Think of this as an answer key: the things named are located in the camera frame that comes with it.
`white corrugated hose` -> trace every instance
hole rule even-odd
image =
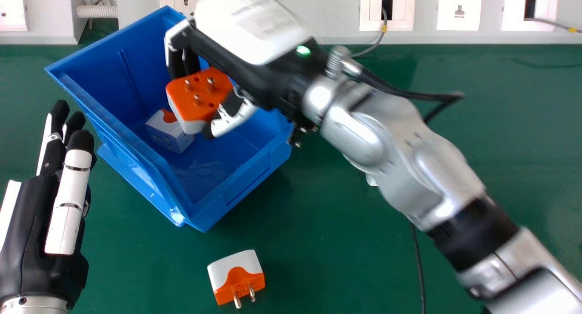
[[[116,19],[117,6],[107,5],[79,5],[77,16],[82,19]]]

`cable connector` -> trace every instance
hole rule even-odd
[[[208,265],[208,275],[218,305],[235,302],[242,307],[241,297],[249,295],[255,301],[255,292],[265,287],[265,275],[254,250],[232,254]]]

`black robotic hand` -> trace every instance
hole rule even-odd
[[[95,164],[93,136],[82,113],[60,100],[46,119],[37,175],[10,181],[0,208],[0,313],[66,313],[85,288],[81,254]]]

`blue bin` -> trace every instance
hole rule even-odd
[[[169,108],[164,34],[183,18],[162,8],[46,71],[93,123],[100,157],[175,225],[206,232],[289,158],[291,125],[260,110],[223,137],[198,136],[180,155],[158,148],[144,123]]]

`green table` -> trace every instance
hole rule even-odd
[[[83,44],[110,31],[96,24]],[[33,175],[45,114],[70,100],[43,68],[79,48],[0,47],[0,188]],[[361,61],[400,87],[466,92],[434,130],[582,277],[582,45],[387,45]],[[420,312],[408,222],[322,138],[303,144],[206,234],[174,227],[100,161],[83,244],[89,282],[73,312],[234,314],[216,305],[206,265],[250,248],[267,287],[241,313]],[[420,248],[428,312],[478,313],[424,235]]]

